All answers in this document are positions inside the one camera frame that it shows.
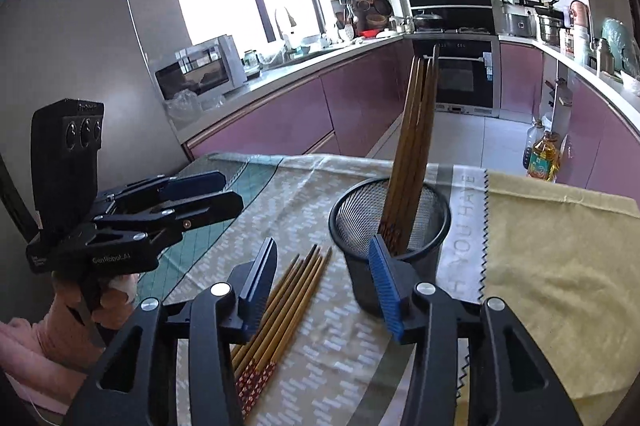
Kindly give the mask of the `pink sleeved left forearm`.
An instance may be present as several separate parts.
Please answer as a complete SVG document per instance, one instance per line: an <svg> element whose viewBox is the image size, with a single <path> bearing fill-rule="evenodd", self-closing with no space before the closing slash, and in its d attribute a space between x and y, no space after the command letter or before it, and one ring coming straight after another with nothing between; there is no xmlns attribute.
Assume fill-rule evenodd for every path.
<svg viewBox="0 0 640 426"><path fill-rule="evenodd" d="M1 323L1 367L42 403L69 406L102 352L73 318Z"/></svg>

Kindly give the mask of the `left hand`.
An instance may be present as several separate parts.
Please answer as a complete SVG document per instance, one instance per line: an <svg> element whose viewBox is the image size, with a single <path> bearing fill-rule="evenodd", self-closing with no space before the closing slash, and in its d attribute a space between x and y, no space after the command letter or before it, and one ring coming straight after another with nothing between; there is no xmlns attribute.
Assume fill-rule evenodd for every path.
<svg viewBox="0 0 640 426"><path fill-rule="evenodd" d="M108 280L99 307L91 313L90 323L118 332L134 311L138 279L137 274L126 274ZM52 274L52 285L52 305L37 326L40 348L48 359L86 372L99 359L104 347L91 338L88 325L73 316L72 311L77 310L82 301L79 286L56 272Z"/></svg>

